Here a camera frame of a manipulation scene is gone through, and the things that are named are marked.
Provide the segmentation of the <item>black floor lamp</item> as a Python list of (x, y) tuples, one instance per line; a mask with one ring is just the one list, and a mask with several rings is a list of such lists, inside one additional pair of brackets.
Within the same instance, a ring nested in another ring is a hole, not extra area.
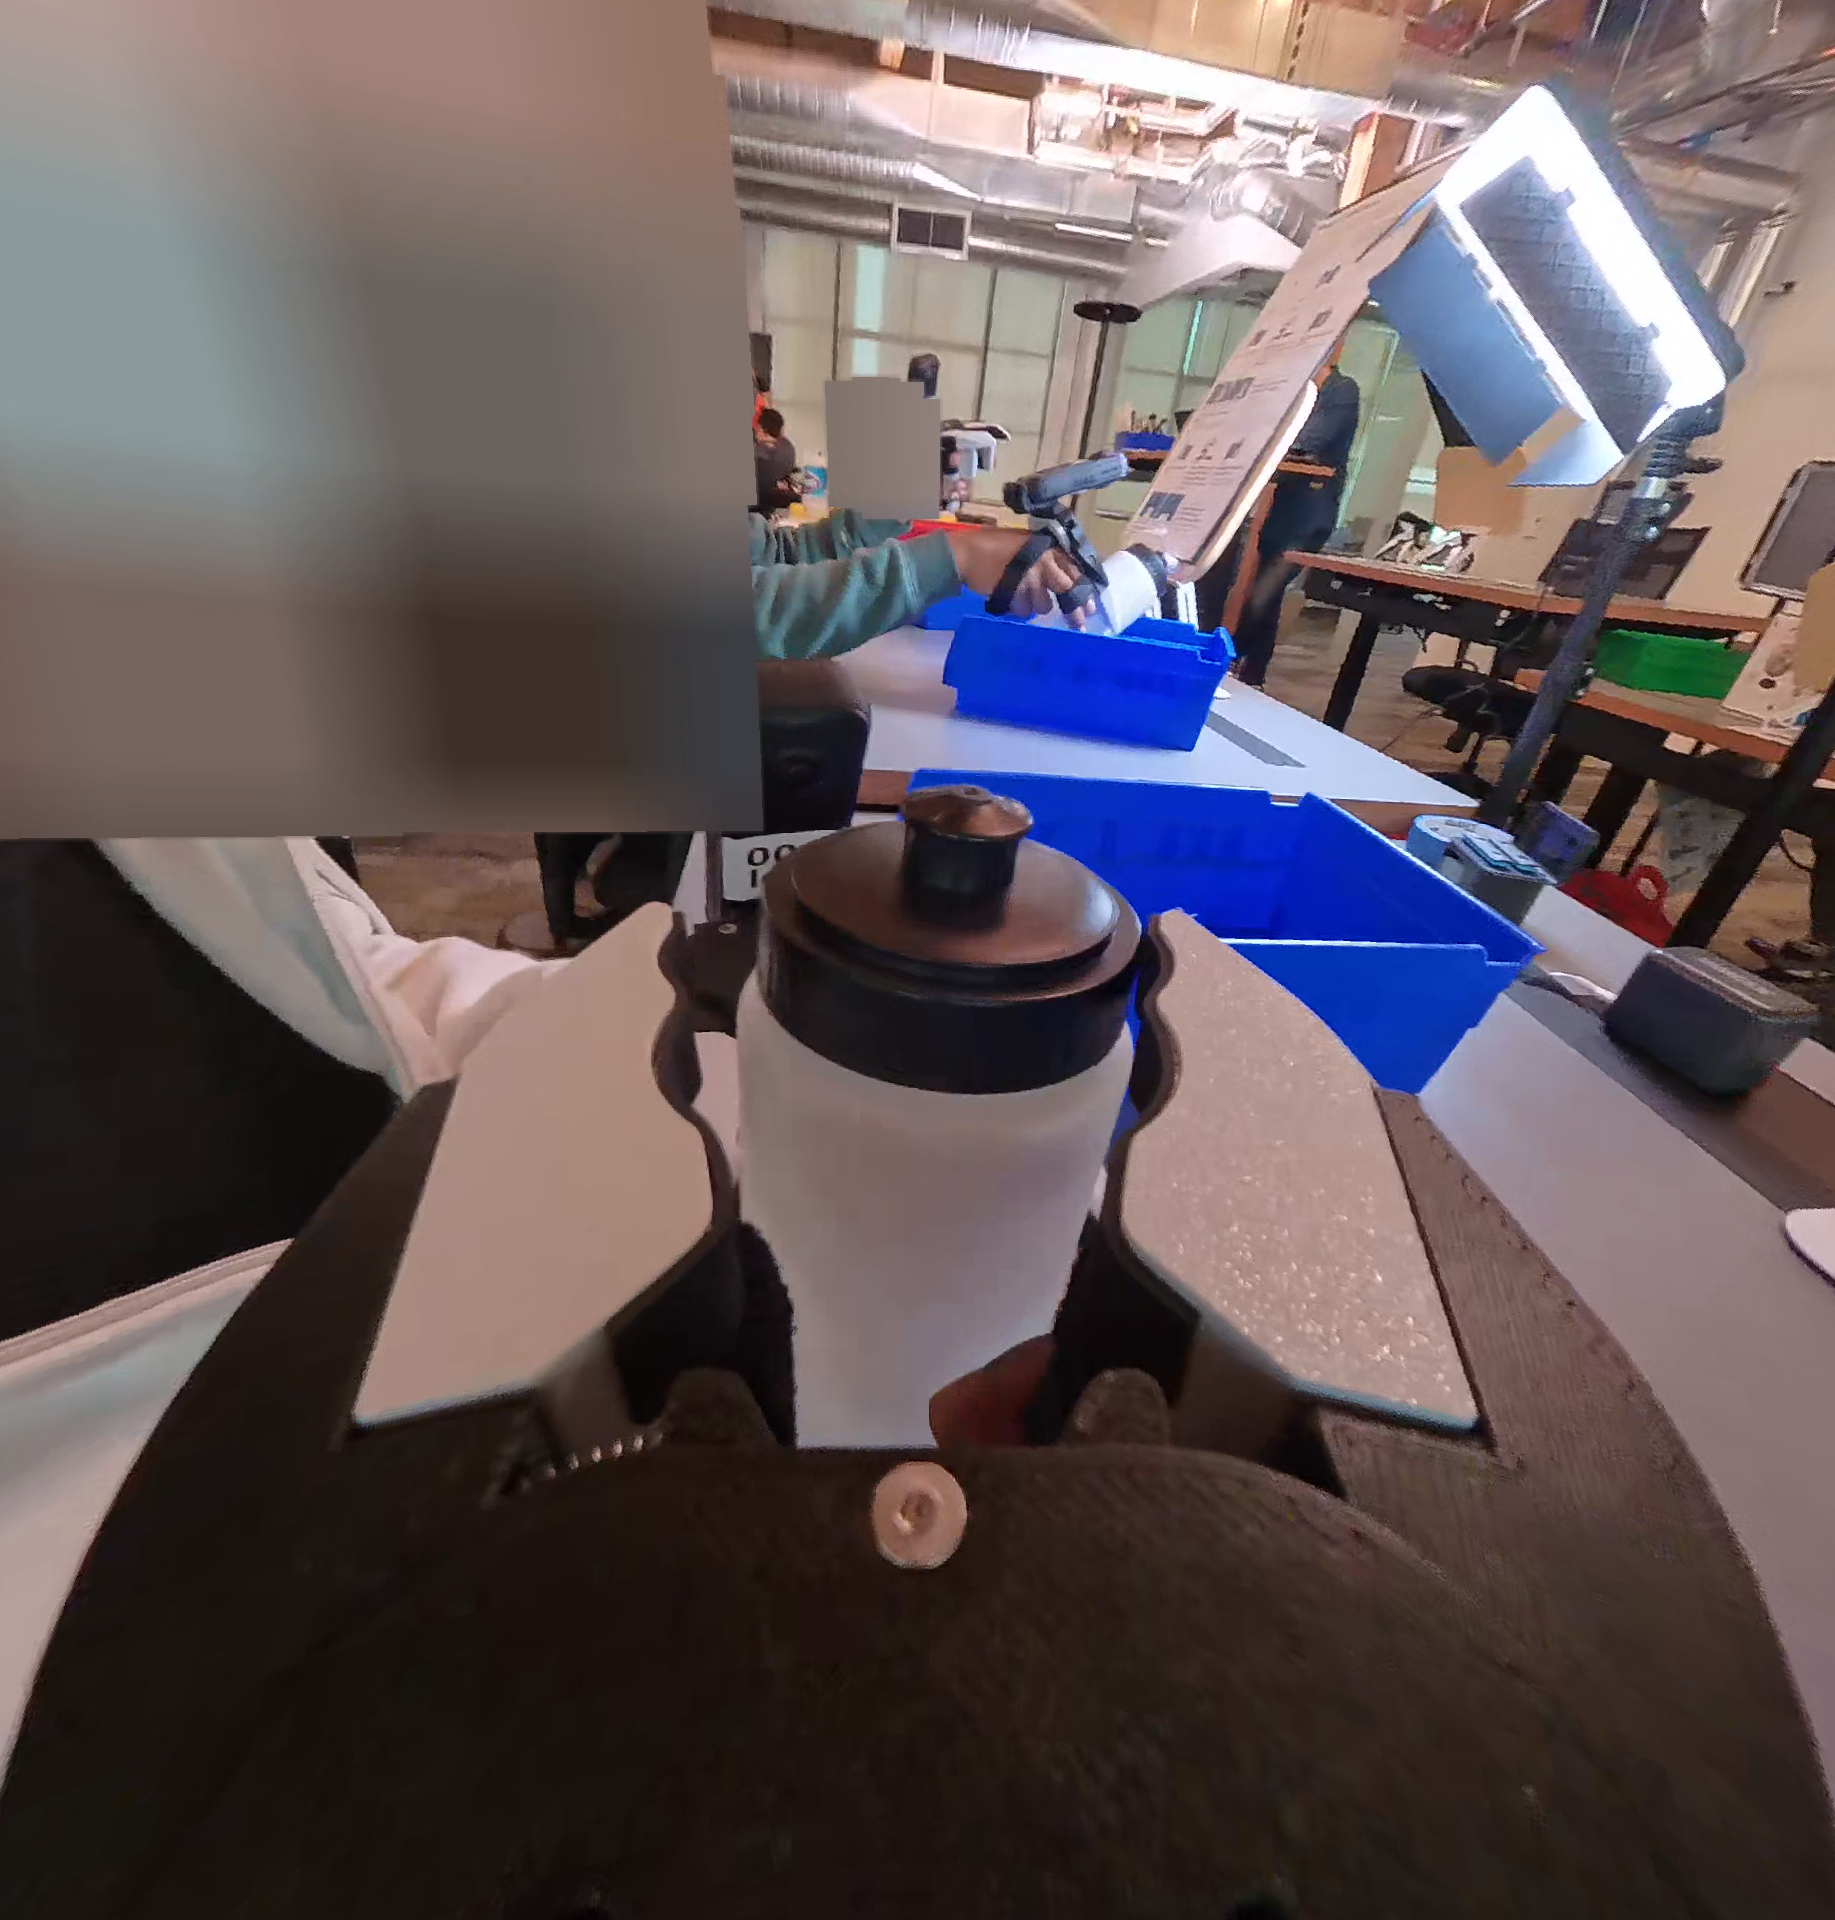
[(1084, 406), (1081, 413), (1081, 431), (1075, 441), (1083, 459), (1096, 457), (1099, 399), (1109, 377), (1121, 365), (1121, 336), (1143, 320), (1143, 307), (1119, 297), (1084, 297), (1075, 302), (1075, 320), (1090, 329), (1092, 367)]

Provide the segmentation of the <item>black bottle lid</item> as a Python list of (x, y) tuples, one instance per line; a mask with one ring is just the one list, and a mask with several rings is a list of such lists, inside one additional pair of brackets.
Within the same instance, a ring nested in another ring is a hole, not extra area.
[(1096, 1067), (1143, 922), (1031, 830), (1024, 803), (961, 781), (799, 846), (764, 884), (764, 1007), (810, 1055), (905, 1088), (1029, 1092)]

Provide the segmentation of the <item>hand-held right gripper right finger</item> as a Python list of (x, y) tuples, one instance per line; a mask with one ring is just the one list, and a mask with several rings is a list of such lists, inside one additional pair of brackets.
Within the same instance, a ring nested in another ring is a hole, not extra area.
[(1049, 1430), (1141, 1374), (1203, 1452), (1293, 1452), (1321, 1416), (1467, 1442), (1480, 1397), (1381, 1088), (1183, 911), (1144, 925), (1133, 1121), (1060, 1305)]

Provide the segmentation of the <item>blue plastic bin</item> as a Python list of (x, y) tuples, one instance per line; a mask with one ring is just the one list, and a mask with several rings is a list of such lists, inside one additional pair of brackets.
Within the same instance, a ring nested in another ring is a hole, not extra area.
[(1137, 750), (1194, 750), (1238, 658), (1225, 630), (1144, 614), (1121, 631), (966, 614), (942, 667), (954, 713)]
[(920, 770), (908, 795), (980, 785), (1031, 811), (1141, 920), (1192, 914), (1321, 1017), (1386, 1090), (1418, 1094), (1542, 943), (1395, 839), (1305, 795)]

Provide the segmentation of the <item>dark monitor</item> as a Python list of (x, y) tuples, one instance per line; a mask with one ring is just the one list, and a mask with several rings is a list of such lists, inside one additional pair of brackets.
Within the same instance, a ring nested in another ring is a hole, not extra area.
[(1776, 600), (1803, 600), (1824, 564), (1835, 561), (1835, 461), (1808, 461), (1769, 513), (1741, 568), (1741, 584)]

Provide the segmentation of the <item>white plastic bottle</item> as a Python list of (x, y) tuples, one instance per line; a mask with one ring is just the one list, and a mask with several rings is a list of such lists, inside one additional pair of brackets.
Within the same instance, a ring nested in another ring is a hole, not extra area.
[(738, 999), (744, 1220), (790, 1289), (795, 1443), (931, 1443), (931, 1397), (1047, 1335), (1135, 1060), (1043, 1088), (954, 1094), (872, 1080)]
[(1088, 635), (1121, 635), (1138, 618), (1163, 614), (1170, 578), (1173, 558), (1163, 550), (1121, 546), (1105, 561), (1105, 584), (1081, 614), (1079, 627)]

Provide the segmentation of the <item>red bag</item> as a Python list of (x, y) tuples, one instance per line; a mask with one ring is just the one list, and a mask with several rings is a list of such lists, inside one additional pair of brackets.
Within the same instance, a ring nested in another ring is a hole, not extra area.
[(1661, 870), (1648, 862), (1630, 872), (1585, 867), (1561, 892), (1650, 946), (1672, 940), (1671, 890)]

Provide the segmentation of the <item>grey battery charger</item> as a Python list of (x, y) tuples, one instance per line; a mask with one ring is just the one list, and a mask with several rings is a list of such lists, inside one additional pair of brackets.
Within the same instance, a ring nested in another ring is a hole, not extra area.
[(1518, 928), (1554, 883), (1553, 872), (1515, 839), (1478, 830), (1454, 833), (1443, 846), (1437, 870), (1462, 893)]

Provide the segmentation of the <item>wooden desk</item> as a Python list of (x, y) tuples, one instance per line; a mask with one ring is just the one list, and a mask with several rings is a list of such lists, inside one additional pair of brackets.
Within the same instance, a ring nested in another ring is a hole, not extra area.
[(1714, 750), (1731, 750), (1745, 759), (1777, 764), (1796, 745), (1796, 734), (1777, 733), (1769, 723), (1758, 723), (1739, 711), (1723, 706), (1714, 698), (1696, 698), (1689, 695), (1671, 695), (1659, 689), (1628, 689), (1617, 684), (1589, 682), (1586, 688), (1567, 703), (1559, 734), (1571, 726), (1574, 716), (1596, 711), (1612, 716), (1625, 723), (1648, 728), (1665, 740), (1692, 740)]
[[(1556, 618), (1571, 618), (1582, 601), (1542, 584), (1500, 584), (1471, 572), (1440, 572), (1400, 564), (1364, 561), (1333, 553), (1290, 550), (1288, 564), (1304, 569), (1305, 600), (1339, 612), (1358, 612), (1360, 626), (1345, 644), (1343, 662), (1330, 688), (1321, 718), (1347, 733), (1352, 706), (1377, 650), (1390, 630), (1418, 630), (1424, 637), (1454, 637), (1457, 643), (1490, 644), (1494, 665), (1511, 638)], [(1756, 643), (1773, 614), (1700, 612), (1669, 601), (1615, 595), (1605, 626), (1648, 631), (1684, 631), (1723, 638), (1733, 644)]]

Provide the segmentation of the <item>printed instruction sheet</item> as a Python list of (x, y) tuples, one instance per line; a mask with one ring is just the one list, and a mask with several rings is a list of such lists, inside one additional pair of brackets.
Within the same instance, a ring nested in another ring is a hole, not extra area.
[(1314, 410), (1318, 370), (1397, 254), (1427, 189), (1392, 187), (1316, 226), (1194, 406), (1123, 545), (1186, 578), (1217, 561)]

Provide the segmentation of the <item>person's right hand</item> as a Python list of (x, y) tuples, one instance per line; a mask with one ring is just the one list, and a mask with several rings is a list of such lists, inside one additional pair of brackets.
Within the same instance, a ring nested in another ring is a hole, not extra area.
[(1034, 1335), (971, 1374), (939, 1386), (928, 1401), (928, 1427), (942, 1451), (1029, 1443), (1029, 1410), (1052, 1358), (1052, 1337)]

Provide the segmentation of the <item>white printed box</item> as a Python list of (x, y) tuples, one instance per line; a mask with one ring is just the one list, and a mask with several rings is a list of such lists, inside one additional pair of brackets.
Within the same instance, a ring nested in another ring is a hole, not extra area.
[(1737, 684), (1722, 700), (1763, 733), (1796, 733), (1835, 678), (1835, 564), (1808, 583), (1800, 603), (1769, 618)]

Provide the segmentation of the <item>person's left forearm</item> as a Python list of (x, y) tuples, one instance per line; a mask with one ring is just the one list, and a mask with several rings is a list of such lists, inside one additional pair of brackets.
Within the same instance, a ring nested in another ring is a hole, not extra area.
[(353, 971), (387, 1043), (387, 1078), (414, 1094), (453, 1078), (498, 1020), (569, 973), (569, 958), (533, 958), (465, 936), (411, 939), (368, 909), (353, 924)]

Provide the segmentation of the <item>white light panel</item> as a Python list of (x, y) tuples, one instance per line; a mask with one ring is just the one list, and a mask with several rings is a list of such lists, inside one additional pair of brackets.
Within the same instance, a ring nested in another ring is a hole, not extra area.
[(1368, 283), (1518, 490), (1582, 489), (1671, 431), (1714, 435), (1745, 353), (1609, 130), (1530, 86), (1450, 159)]

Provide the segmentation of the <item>another person's forearm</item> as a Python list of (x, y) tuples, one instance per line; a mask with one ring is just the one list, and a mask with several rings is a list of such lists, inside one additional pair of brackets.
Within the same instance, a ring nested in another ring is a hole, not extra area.
[(923, 621), (963, 588), (943, 531), (915, 531), (856, 510), (804, 524), (748, 512), (746, 527), (761, 660), (846, 655)]

